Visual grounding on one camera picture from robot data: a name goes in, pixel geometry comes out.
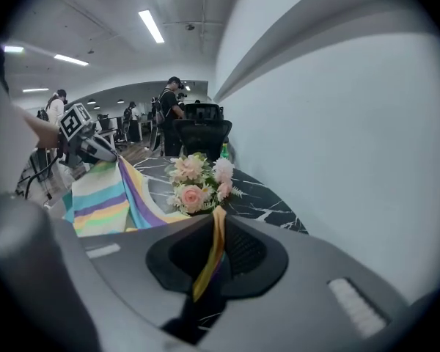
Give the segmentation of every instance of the table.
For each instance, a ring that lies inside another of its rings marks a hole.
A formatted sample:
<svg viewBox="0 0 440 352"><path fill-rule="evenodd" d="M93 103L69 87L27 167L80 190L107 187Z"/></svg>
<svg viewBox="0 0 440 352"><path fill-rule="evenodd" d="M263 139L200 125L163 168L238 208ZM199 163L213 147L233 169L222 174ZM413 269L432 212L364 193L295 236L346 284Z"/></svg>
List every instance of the table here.
<svg viewBox="0 0 440 352"><path fill-rule="evenodd" d="M173 194L169 177L165 168L172 164L169 157L145 158L132 165L148 178L148 189L153 201L165 213L175 211L166 203ZM225 203L225 210L236 216L265 221L287 230L308 233L297 215L271 189L264 186L253 177L235 169L233 185L243 193L242 198L230 195Z"/></svg>
<svg viewBox="0 0 440 352"><path fill-rule="evenodd" d="M102 131L102 132L100 132L98 134L100 136L102 136L102 137L109 136L109 141L110 141L111 147L116 150L116 144L114 143L114 135L116 134L116 130L115 129L112 130L112 131Z"/></svg>

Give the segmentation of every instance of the gray plastic device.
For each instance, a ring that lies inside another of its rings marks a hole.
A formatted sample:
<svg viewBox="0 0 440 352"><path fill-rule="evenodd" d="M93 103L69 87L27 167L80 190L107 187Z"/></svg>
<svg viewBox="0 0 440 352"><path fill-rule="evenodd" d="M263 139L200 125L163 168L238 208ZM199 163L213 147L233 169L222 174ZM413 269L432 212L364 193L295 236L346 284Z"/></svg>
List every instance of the gray plastic device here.
<svg viewBox="0 0 440 352"><path fill-rule="evenodd" d="M73 350L379 351L416 317L390 285L331 244L239 218L281 243L288 267L262 296L228 301L197 345L178 340L160 327L180 314L186 295L163 289L145 256L202 218L78 238L72 224L0 196L0 276L31 319ZM382 330L362 336L352 309L330 286L335 279L350 283L384 320Z"/></svg>

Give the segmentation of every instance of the black shirt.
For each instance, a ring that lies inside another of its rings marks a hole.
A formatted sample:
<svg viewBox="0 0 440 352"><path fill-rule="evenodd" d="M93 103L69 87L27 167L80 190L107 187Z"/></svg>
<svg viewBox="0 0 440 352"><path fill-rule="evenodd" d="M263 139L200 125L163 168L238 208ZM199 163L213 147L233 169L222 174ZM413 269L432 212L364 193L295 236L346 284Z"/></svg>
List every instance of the black shirt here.
<svg viewBox="0 0 440 352"><path fill-rule="evenodd" d="M173 129L173 120L177 119L177 115L171 108L177 106L176 94L169 88L166 88L161 95L163 96L160 98L160 104L164 115L164 124L162 128Z"/></svg>

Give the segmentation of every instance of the black and white marker cube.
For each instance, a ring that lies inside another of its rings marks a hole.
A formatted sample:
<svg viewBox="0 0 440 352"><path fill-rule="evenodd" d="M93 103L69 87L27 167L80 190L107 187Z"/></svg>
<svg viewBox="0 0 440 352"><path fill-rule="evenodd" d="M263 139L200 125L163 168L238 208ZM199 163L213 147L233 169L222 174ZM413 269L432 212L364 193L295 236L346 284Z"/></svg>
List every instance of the black and white marker cube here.
<svg viewBox="0 0 440 352"><path fill-rule="evenodd" d="M60 119L59 126L69 142L83 127L91 121L87 109L81 103L74 104Z"/></svg>

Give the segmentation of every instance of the man in black shirt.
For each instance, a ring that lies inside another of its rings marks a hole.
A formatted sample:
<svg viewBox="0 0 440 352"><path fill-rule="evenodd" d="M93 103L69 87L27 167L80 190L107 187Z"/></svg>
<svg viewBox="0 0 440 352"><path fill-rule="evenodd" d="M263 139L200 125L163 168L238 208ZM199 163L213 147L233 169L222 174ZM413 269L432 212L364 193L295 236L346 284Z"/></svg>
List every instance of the man in black shirt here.
<svg viewBox="0 0 440 352"><path fill-rule="evenodd" d="M164 132L164 155L166 156L179 156L181 151L182 144L173 128L173 120L182 119L184 116L183 110L177 104L175 94L178 89L183 88L184 85L178 77L171 77L160 95L161 109L165 116L161 127Z"/></svg>

